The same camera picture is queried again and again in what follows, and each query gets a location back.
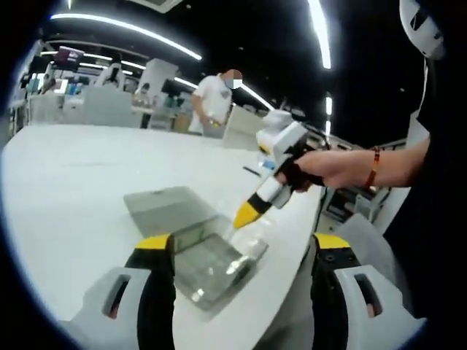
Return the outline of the person's right hand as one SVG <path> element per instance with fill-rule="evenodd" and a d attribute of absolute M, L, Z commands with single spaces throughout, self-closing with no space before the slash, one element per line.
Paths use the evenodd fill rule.
<path fill-rule="evenodd" d="M 334 189 L 364 185 L 373 162 L 369 150 L 312 151 L 295 161 L 303 172 L 322 177 L 324 185 Z"/>

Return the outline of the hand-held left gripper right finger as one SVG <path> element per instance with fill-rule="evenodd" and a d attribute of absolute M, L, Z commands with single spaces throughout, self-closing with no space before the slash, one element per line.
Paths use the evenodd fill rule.
<path fill-rule="evenodd" d="M 404 307 L 401 291 L 373 266 L 361 264 L 343 238 L 313 238 L 313 349 L 404 347 L 425 320 Z"/>

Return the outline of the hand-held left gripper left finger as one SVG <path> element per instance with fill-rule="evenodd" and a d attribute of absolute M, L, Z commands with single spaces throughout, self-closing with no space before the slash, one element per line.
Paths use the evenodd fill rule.
<path fill-rule="evenodd" d="M 82 349 L 173 349 L 174 277 L 173 235 L 143 239 L 86 291 L 69 333 Z"/>

